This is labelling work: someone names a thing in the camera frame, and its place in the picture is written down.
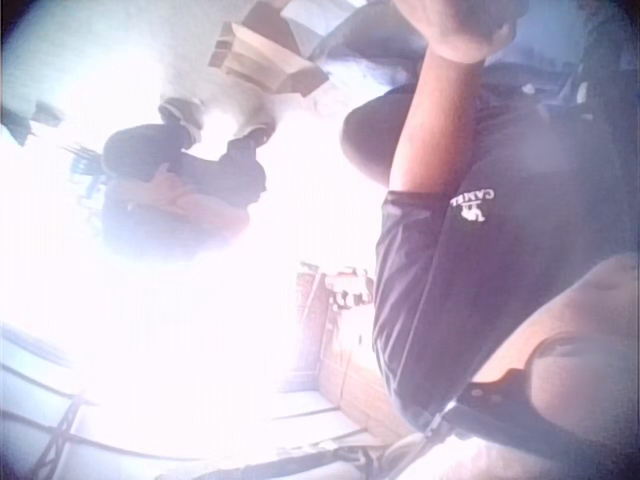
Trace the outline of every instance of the skin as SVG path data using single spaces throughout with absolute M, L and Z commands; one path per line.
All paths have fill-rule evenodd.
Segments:
M 249 214 L 207 195 L 193 192 L 177 175 L 162 165 L 151 182 L 118 179 L 107 195 L 121 200 L 148 205 L 177 213 L 190 221 L 220 231 L 231 238 L 238 236 L 249 224 Z
M 482 65 L 513 40 L 516 21 L 526 12 L 526 5 L 518 1 L 473 2 L 479 8 L 471 3 L 395 0 L 429 41 L 429 52 L 394 157 L 390 190 L 449 194 L 464 174 Z M 627 351 L 637 348 L 637 272 L 633 255 L 598 265 L 527 320 L 474 381 L 494 381 L 510 368 L 523 368 L 534 349 L 555 335 L 593 336 Z M 626 443 L 618 432 L 628 432 L 633 425 L 637 402 L 630 399 L 635 398 L 637 372 L 633 378 L 622 378 L 608 375 L 605 364 L 593 369 L 553 361 L 540 365 L 532 374 L 531 401 L 544 417 L 586 438 Z M 554 477 L 549 465 L 518 452 L 481 441 L 469 445 L 468 451 L 459 444 L 441 446 L 437 455 L 420 462 L 426 468 L 414 470 L 416 475 L 407 475 L 407 480 L 563 478 Z M 435 473 L 438 458 L 449 454 L 457 455 L 453 465 Z
M 516 20 L 526 9 L 515 0 L 395 3 L 426 37 L 429 49 L 394 156 L 389 189 L 452 193 L 468 161 L 484 61 L 511 43 Z M 476 8 L 471 11 L 470 5 Z

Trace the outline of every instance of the raised arm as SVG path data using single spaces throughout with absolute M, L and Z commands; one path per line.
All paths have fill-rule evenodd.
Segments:
M 526 12 L 516 0 L 396 0 L 428 40 L 418 87 L 391 168 L 389 189 L 452 193 L 471 143 L 484 61 L 514 38 Z
M 396 5 L 426 36 L 429 51 L 382 206 L 373 342 L 391 396 L 420 429 L 457 382 L 442 375 L 446 360 L 437 345 L 438 332 L 451 325 L 451 318 L 443 318 L 445 295 L 432 302 L 423 298 L 430 289 L 443 288 L 432 275 L 434 256 L 468 160 L 484 60 L 513 39 L 515 21 L 526 9 L 516 0 L 396 0 Z M 421 336 L 425 330 L 431 333 Z

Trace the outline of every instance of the dark t-shirt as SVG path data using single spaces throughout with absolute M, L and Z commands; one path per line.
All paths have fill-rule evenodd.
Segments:
M 631 245 L 615 157 L 593 124 L 501 107 L 476 125 L 455 195 L 389 192 L 382 207 L 374 348 L 419 431 L 535 310 Z
M 160 165 L 198 193 L 216 197 L 232 207 L 245 209 L 266 191 L 266 174 L 247 139 L 234 139 L 217 161 L 182 151 L 183 132 L 177 125 L 141 125 L 121 130 L 109 138 L 103 161 L 106 169 L 123 178 L 150 182 Z

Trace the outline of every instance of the camel logo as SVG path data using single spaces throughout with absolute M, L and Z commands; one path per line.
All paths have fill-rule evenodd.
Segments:
M 476 190 L 475 192 L 467 192 L 458 195 L 451 200 L 452 207 L 462 207 L 462 217 L 470 222 L 484 222 L 485 216 L 480 210 L 480 205 L 484 200 L 493 200 L 496 198 L 496 192 L 491 189 Z

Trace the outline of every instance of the hand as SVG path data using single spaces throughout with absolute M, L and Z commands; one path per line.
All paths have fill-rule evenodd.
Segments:
M 165 163 L 158 168 L 155 176 L 143 188 L 141 203 L 162 207 L 176 203 L 176 201 L 191 193 L 191 188 L 180 177 L 170 173 L 169 164 Z
M 479 63 L 509 45 L 527 0 L 394 0 L 429 49 L 448 60 Z

